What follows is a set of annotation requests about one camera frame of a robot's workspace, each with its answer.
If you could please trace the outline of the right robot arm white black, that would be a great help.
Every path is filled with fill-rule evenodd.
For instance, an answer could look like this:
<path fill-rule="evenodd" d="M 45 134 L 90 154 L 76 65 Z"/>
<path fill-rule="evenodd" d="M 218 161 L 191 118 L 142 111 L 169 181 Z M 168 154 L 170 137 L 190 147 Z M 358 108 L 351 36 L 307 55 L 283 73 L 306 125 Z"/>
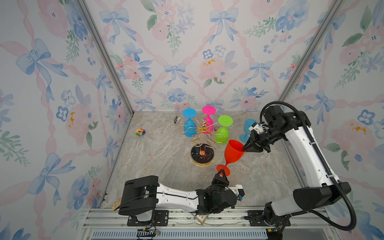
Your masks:
<path fill-rule="evenodd" d="M 347 196 L 352 190 L 351 186 L 342 182 L 328 164 L 305 112 L 291 104 L 273 101 L 263 107 L 259 123 L 254 123 L 249 130 L 251 134 L 242 148 L 244 152 L 269 153 L 275 142 L 287 141 L 293 147 L 306 177 L 306 187 L 265 205 L 259 219 L 270 226 L 267 231 L 270 236 L 281 239 L 290 218 L 304 214 L 314 214 L 342 231 L 349 232 L 357 226 L 356 212 Z M 316 210 L 339 200 L 344 201 L 350 214 L 350 223 L 346 226 L 331 221 Z"/>

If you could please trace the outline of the red wine glass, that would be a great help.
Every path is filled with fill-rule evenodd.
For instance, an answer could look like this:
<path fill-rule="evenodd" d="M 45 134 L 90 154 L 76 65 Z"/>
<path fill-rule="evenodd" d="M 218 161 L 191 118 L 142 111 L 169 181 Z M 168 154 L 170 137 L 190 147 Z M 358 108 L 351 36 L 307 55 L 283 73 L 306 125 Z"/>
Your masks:
<path fill-rule="evenodd" d="M 225 149 L 226 164 L 217 165 L 217 172 L 219 172 L 219 170 L 225 170 L 226 176 L 230 176 L 231 170 L 228 165 L 237 162 L 244 155 L 245 152 L 242 151 L 243 146 L 244 145 L 239 141 L 229 140 Z"/>

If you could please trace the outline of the light blue wine glass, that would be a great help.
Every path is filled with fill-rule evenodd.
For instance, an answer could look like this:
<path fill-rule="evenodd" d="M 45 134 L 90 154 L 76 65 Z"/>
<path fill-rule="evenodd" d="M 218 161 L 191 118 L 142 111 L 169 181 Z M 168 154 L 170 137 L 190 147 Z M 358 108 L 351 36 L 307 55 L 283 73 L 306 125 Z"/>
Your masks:
<path fill-rule="evenodd" d="M 258 123 L 255 119 L 246 119 L 245 120 L 245 123 L 244 123 L 244 126 L 243 126 L 243 130 L 244 130 L 244 134 L 240 135 L 239 136 L 239 139 L 242 143 L 246 143 L 250 137 L 250 134 L 251 134 L 251 131 L 249 130 L 249 128 L 254 124 L 254 123 Z"/>

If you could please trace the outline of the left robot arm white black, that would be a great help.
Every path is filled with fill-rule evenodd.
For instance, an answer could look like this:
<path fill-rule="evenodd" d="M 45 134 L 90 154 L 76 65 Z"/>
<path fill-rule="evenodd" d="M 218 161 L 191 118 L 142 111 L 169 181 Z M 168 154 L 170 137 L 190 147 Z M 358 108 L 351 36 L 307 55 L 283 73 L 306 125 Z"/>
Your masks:
<path fill-rule="evenodd" d="M 176 208 L 197 215 L 218 214 L 233 209 L 245 196 L 243 186 L 229 186 L 224 171 L 215 174 L 206 189 L 181 191 L 161 183 L 157 176 L 147 176 L 125 182 L 119 215 L 138 216 L 157 208 Z"/>

